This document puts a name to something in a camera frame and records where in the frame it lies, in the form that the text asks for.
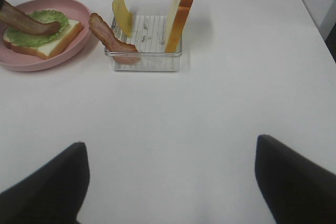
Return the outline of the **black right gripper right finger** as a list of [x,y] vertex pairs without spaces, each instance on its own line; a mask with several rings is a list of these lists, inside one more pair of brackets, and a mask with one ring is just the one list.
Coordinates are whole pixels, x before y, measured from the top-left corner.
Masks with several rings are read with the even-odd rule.
[[335,174],[270,135],[257,138],[255,176],[276,223],[335,223]]

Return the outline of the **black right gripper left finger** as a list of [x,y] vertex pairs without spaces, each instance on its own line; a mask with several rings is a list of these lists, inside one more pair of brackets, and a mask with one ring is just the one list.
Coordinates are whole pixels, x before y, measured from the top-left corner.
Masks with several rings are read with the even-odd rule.
[[1,193],[1,223],[77,223],[89,181],[86,145],[73,143]]

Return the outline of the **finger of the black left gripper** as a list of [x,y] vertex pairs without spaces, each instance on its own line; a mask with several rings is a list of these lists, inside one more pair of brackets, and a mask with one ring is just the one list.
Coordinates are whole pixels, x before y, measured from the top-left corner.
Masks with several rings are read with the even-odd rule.
[[5,1],[4,0],[0,0],[0,9],[2,9],[3,5],[4,5]]

